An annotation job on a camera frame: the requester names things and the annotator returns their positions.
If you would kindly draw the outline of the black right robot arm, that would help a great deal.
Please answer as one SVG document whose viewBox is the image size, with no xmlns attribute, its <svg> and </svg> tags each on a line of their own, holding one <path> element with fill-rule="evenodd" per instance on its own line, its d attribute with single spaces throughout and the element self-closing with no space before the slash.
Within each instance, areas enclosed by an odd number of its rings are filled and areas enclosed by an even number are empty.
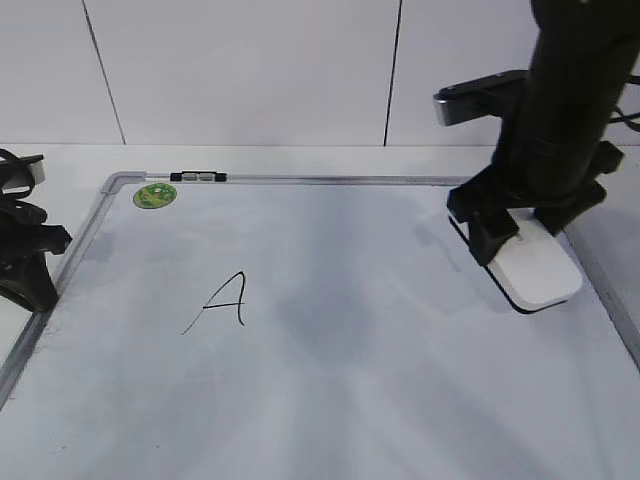
<svg viewBox="0 0 640 480">
<path fill-rule="evenodd" d="M 446 126 L 501 121 L 487 167 L 455 188 L 447 207 L 471 236 L 503 240 L 518 230 L 510 210 L 530 208 L 557 234 L 606 197 L 600 176 L 621 151 L 603 135 L 639 126 L 618 103 L 639 57 L 636 1 L 534 1 L 538 36 L 528 69 L 444 87 L 434 96 Z"/>
</svg>

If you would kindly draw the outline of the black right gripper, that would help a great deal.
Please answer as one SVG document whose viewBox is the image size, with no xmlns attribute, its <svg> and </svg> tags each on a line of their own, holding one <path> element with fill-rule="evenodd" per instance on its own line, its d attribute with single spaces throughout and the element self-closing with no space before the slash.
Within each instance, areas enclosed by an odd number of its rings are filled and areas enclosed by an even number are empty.
<svg viewBox="0 0 640 480">
<path fill-rule="evenodd" d="M 504 127 L 490 165 L 449 193 L 447 209 L 457 222 L 469 221 L 470 252 L 487 266 L 519 232 L 506 209 L 534 208 L 534 217 L 556 236 L 605 200 L 597 177 L 615 172 L 622 159 L 609 141 L 573 151 Z"/>
</svg>

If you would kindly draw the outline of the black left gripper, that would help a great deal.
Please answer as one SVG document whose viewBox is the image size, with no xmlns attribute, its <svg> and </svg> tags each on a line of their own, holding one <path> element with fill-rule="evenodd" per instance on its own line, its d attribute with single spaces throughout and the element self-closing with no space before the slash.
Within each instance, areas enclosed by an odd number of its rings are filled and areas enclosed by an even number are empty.
<svg viewBox="0 0 640 480">
<path fill-rule="evenodd" d="M 43 253 L 64 254 L 72 241 L 47 218 L 36 205 L 1 196 L 1 296 L 30 312 L 46 313 L 59 298 Z"/>
</svg>

